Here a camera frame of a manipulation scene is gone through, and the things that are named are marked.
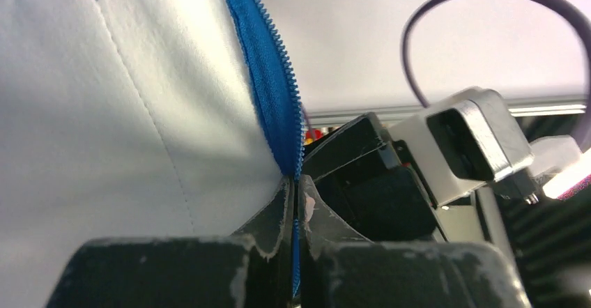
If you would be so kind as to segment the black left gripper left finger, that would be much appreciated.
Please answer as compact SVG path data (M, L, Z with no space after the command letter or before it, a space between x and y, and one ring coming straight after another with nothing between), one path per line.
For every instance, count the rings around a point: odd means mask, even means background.
M48 307L290 307L294 182L229 236L82 245Z

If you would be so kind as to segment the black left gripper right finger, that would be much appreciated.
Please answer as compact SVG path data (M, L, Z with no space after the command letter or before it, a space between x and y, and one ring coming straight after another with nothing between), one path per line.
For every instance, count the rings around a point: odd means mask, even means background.
M303 307L529 307L515 268L488 243L371 242L298 187Z

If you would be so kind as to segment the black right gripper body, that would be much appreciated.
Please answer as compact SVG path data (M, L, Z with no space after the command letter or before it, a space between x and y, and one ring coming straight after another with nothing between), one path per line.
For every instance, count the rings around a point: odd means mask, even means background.
M406 143L395 141L373 112L306 145L302 174L370 240L448 240Z

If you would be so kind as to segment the blue zip-up jacket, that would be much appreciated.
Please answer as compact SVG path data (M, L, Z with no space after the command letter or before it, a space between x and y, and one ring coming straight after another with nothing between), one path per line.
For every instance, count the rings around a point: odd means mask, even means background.
M1 0L1 306L90 240L231 235L300 142L261 0Z

